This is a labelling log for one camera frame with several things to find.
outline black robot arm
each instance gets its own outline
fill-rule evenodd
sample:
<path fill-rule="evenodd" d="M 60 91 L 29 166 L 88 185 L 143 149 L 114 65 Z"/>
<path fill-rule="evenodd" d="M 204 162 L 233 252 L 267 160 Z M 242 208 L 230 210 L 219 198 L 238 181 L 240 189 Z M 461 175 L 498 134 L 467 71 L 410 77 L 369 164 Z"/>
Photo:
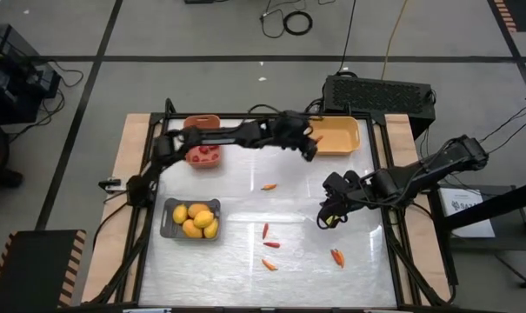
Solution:
<path fill-rule="evenodd" d="M 334 172 L 323 187 L 327 199 L 317 217 L 322 229 L 335 228 L 347 214 L 362 207 L 406 207 L 417 193 L 430 188 L 448 174 L 485 167 L 489 155 L 475 138 L 450 139 L 434 155 L 407 166 L 377 170 L 360 177 L 353 170 L 343 176 Z"/>
<path fill-rule="evenodd" d="M 192 126 L 170 130 L 155 140 L 150 163 L 141 175 L 132 176 L 127 182 L 128 203 L 144 207 L 152 201 L 151 191 L 160 173 L 184 160 L 196 146 L 236 144 L 248 149 L 264 146 L 299 149 L 310 162 L 316 154 L 316 141 L 309 137 L 311 130 L 309 118 L 291 110 L 280 112 L 276 118 L 257 119 L 231 128 L 200 130 Z"/>

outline floor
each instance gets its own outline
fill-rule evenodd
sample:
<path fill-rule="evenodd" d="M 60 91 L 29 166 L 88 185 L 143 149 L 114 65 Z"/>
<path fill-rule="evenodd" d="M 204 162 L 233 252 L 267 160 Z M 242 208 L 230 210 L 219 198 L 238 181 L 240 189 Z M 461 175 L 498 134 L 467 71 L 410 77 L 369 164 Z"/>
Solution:
<path fill-rule="evenodd" d="M 97 182 L 111 174 L 129 113 L 161 111 L 166 97 L 180 112 L 243 112 L 255 103 L 302 110 L 318 97 L 324 78 L 338 70 L 352 2 L 306 0 L 313 29 L 278 39 L 261 32 L 258 18 L 266 3 L 0 1 L 0 23 L 11 23 L 42 55 L 85 73 L 78 86 L 63 88 L 66 107 L 50 125 L 11 146 L 10 167 L 23 172 L 25 182 L 0 190 L 0 252 L 11 231 L 37 225 L 94 233 L 105 198 Z M 360 77 L 381 76 L 402 4 L 357 1 L 344 67 Z M 283 9 L 292 11 L 292 4 Z M 302 23 L 292 20 L 292 28 Z M 280 31 L 276 14 L 264 25 L 270 34 Z M 463 133 L 483 137 L 526 105 L 526 32 L 506 29 L 495 0 L 409 0 L 390 55 L 385 79 L 430 83 L 437 93 L 431 151 Z M 69 83 L 78 78 L 64 76 Z M 526 117 L 491 137 L 487 149 L 524 122 Z M 526 128 L 491 156 L 485 170 L 459 177 L 474 184 L 526 183 Z M 526 274 L 525 255 L 504 257 Z M 458 305 L 526 311 L 526 290 L 494 257 L 455 253 L 455 259 Z M 83 266 L 77 286 L 88 263 Z M 74 301 L 79 297 L 77 292 Z"/>

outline orange tray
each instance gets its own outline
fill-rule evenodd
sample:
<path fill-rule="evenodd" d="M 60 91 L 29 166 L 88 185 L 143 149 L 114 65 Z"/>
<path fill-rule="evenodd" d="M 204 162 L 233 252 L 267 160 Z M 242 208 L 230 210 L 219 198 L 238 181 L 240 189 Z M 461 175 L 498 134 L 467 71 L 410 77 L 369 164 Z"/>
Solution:
<path fill-rule="evenodd" d="M 316 145 L 319 155 L 347 155 L 359 149 L 359 126 L 353 117 L 323 117 L 323 120 L 311 120 L 313 127 L 311 138 L 323 138 Z"/>
<path fill-rule="evenodd" d="M 215 115 L 201 115 L 187 117 L 183 127 L 196 126 L 200 129 L 210 130 L 220 127 L 220 118 Z M 218 166 L 222 149 L 220 146 L 203 146 L 191 149 L 185 155 L 185 161 L 196 169 L 207 169 Z"/>

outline gray tray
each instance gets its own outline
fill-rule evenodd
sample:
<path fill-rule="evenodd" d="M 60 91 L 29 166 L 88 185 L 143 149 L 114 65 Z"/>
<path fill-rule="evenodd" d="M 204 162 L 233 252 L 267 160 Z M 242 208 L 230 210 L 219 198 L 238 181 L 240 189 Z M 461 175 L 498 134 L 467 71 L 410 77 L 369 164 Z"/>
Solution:
<path fill-rule="evenodd" d="M 204 203 L 208 205 L 210 208 L 210 211 L 214 213 L 214 217 L 218 219 L 218 232 L 216 233 L 216 236 L 214 238 L 208 239 L 208 238 L 187 237 L 183 233 L 182 225 L 178 223 L 174 223 L 174 220 L 172 218 L 172 213 L 174 212 L 174 208 L 179 204 L 185 204 L 185 206 L 189 208 L 193 203 Z M 184 201 L 184 200 L 178 200 L 175 198 L 169 198 L 164 203 L 162 222 L 160 223 L 160 236 L 163 236 L 165 238 L 211 241 L 211 240 L 218 239 L 218 236 L 220 236 L 221 228 L 222 228 L 222 220 L 220 219 L 220 201 L 216 199 L 212 199 L 210 201 Z"/>

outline chili pepper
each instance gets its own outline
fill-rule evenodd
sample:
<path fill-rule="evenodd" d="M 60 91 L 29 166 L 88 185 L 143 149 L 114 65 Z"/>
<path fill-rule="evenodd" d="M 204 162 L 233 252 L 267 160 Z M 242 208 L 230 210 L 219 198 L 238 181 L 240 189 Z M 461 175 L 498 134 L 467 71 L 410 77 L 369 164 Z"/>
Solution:
<path fill-rule="evenodd" d="M 263 239 L 266 238 L 266 234 L 269 232 L 269 224 L 265 223 L 263 228 Z"/>
<path fill-rule="evenodd" d="M 277 185 L 275 183 L 273 184 L 268 184 L 268 185 L 264 185 L 261 190 L 273 190 L 274 188 L 276 188 Z"/>
<path fill-rule="evenodd" d="M 336 254 L 340 257 L 340 264 L 339 265 L 340 265 L 340 267 L 343 268 L 343 266 L 345 265 L 345 262 L 346 262 L 346 260 L 343 258 L 343 253 L 340 250 L 336 249 Z"/>
<path fill-rule="evenodd" d="M 263 244 L 271 248 L 280 248 L 280 243 L 263 243 Z"/>
<path fill-rule="evenodd" d="M 332 255 L 332 257 L 334 257 L 334 261 L 336 261 L 336 264 L 342 266 L 342 261 L 340 259 L 340 255 L 338 255 L 338 252 L 336 250 L 330 250 L 330 254 Z"/>
<path fill-rule="evenodd" d="M 262 261 L 263 261 L 264 266 L 266 266 L 267 269 L 269 269 L 269 270 L 278 270 L 278 268 L 276 266 L 272 265 L 271 263 L 269 263 L 265 259 L 263 259 Z"/>

